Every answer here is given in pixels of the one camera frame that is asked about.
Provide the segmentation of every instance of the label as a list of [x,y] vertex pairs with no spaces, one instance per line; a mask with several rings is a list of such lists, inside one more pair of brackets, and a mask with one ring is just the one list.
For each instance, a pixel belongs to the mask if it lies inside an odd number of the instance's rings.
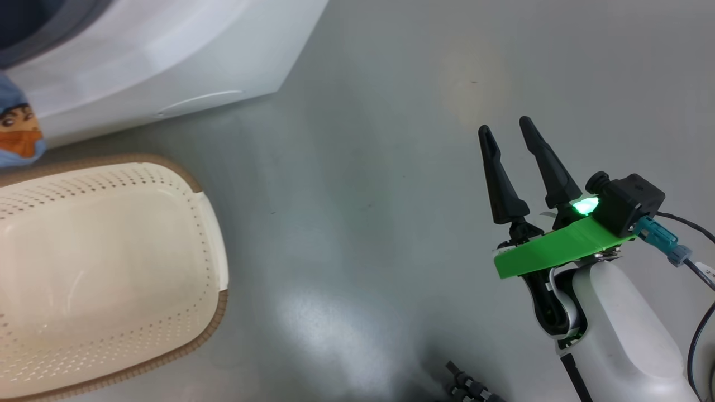
[[695,266],[698,267],[703,274],[707,275],[708,278],[715,282],[715,270],[699,261],[695,263]]
[[516,248],[515,245],[510,245],[510,246],[507,246],[507,247],[498,248],[498,249],[492,251],[492,258],[496,258],[497,255],[504,254],[504,253],[506,253],[507,251],[514,250],[515,248]]

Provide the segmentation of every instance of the person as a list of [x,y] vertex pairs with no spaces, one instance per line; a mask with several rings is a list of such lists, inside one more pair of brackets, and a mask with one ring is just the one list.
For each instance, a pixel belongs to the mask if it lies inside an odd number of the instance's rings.
[[27,98],[0,72],[0,167],[30,165],[45,150],[42,130]]

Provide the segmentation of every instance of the brown basket edge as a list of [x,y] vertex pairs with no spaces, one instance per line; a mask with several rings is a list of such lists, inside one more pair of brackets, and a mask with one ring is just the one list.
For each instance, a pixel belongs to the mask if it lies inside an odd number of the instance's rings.
[[175,361],[178,358],[186,356],[194,350],[197,350],[209,338],[211,338],[211,336],[214,334],[214,332],[216,332],[219,327],[219,324],[223,320],[227,304],[228,290],[222,290],[219,292],[219,300],[216,304],[216,312],[214,313],[214,316],[211,318],[211,321],[208,323],[208,325],[206,325],[206,328],[196,338],[179,348],[171,350],[170,352],[166,352],[163,355],[157,356],[143,363],[136,364],[132,367],[125,368],[124,370],[117,371],[116,373],[107,374],[106,376],[95,378],[94,380],[85,381],[83,383],[75,384],[73,386],[58,388],[53,391],[35,393],[33,395],[7,399],[0,398],[0,402],[58,401],[59,399],[69,398],[71,396],[78,396],[83,393],[95,391],[100,388],[120,383],[124,380],[128,380],[140,374],[147,373],[151,370],[154,370],[155,368],[163,366],[164,364]]
[[189,187],[191,187],[191,190],[193,192],[202,191],[201,186],[196,181],[196,179],[191,176],[190,173],[184,170],[184,168],[173,163],[165,157],[144,153],[120,154],[106,157],[90,157],[71,162],[59,162],[46,166],[31,167],[27,170],[20,170],[18,172],[12,172],[7,175],[0,176],[0,187],[15,185],[17,183],[26,182],[28,180],[39,179],[40,177],[58,175],[60,173],[66,172],[73,172],[75,170],[88,169],[91,167],[120,165],[122,163],[153,163],[155,165],[166,167],[167,169],[172,170],[177,175],[181,176],[181,178],[186,181]]

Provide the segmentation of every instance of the blue cable connector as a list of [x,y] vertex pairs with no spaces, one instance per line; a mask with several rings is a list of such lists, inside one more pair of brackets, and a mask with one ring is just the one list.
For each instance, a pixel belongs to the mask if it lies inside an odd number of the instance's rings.
[[693,254],[689,248],[678,244],[678,236],[648,215],[638,220],[633,227],[633,234],[643,239],[644,242],[655,246],[676,267],[683,265],[685,259],[690,258]]

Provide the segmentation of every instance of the green led light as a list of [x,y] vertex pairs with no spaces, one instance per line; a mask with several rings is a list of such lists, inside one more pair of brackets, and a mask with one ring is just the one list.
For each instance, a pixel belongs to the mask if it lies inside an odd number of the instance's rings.
[[576,208],[578,213],[580,213],[581,215],[588,215],[596,209],[597,205],[598,197],[591,197],[577,202],[573,205],[573,207]]

